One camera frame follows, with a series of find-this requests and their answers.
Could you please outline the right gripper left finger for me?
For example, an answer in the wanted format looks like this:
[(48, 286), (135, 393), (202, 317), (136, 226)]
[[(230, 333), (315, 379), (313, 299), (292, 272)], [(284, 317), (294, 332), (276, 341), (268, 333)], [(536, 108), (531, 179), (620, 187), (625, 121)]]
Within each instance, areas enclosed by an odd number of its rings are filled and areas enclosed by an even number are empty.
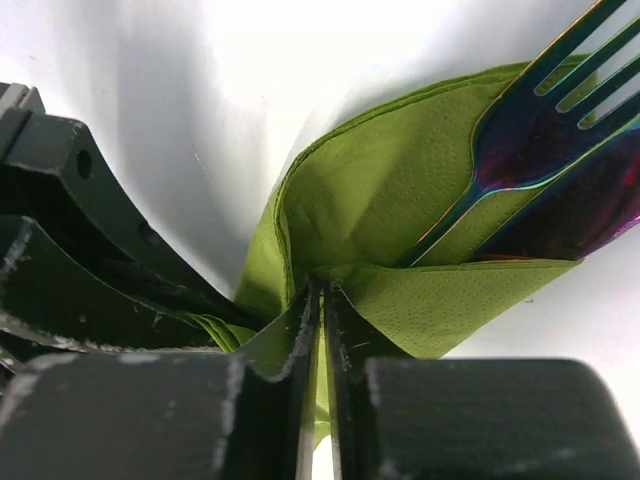
[(1, 403), (5, 479), (307, 479), (320, 287), (238, 350), (52, 354)]

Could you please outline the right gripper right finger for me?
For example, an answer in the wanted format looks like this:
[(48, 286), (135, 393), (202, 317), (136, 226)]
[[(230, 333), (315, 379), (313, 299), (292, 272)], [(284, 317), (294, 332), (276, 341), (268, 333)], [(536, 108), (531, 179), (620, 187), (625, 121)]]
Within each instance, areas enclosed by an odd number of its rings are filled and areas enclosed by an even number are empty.
[(338, 479), (635, 479), (609, 389), (569, 359), (416, 359), (324, 291)]

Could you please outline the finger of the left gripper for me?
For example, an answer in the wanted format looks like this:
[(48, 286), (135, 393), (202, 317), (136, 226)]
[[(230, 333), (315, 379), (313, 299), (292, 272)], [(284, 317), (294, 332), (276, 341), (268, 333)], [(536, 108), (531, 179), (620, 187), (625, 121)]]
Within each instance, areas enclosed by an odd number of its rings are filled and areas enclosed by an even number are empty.
[(223, 347), (202, 326), (108, 286), (37, 222), (13, 215), (1, 217), (1, 330), (71, 350)]
[(89, 127), (47, 114), (38, 90), (22, 84), (1, 87), (1, 211), (35, 219), (73, 260), (136, 300), (259, 327), (149, 225)]

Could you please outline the green paper napkin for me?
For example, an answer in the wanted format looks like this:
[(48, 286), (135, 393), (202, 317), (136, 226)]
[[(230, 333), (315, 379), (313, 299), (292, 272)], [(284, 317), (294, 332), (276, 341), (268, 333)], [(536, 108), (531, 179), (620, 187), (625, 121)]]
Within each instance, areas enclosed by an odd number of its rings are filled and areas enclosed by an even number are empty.
[(462, 193), (476, 119), (521, 72), (507, 64), (376, 106), (302, 151), (273, 191), (234, 303), (267, 324), (308, 275), (339, 282), (365, 319), (418, 358), (438, 358), (572, 268), (469, 255), (532, 198), (483, 200), (423, 262), (398, 260)]

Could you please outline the iridescent fork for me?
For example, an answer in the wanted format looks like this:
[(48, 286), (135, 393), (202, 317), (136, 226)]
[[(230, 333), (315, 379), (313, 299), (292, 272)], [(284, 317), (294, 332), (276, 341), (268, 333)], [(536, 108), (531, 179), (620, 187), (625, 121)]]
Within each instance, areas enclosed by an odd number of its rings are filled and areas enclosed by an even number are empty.
[(566, 101), (596, 70), (639, 34), (631, 21), (547, 90), (552, 73), (620, 7), (598, 1), (564, 30), (496, 97), (475, 123), (471, 179), (435, 225), (399, 261), (416, 265), (482, 199), (498, 192), (531, 190), (558, 178), (606, 141), (635, 128), (639, 96), (633, 94), (592, 124), (585, 119), (639, 72), (633, 59), (575, 104)]

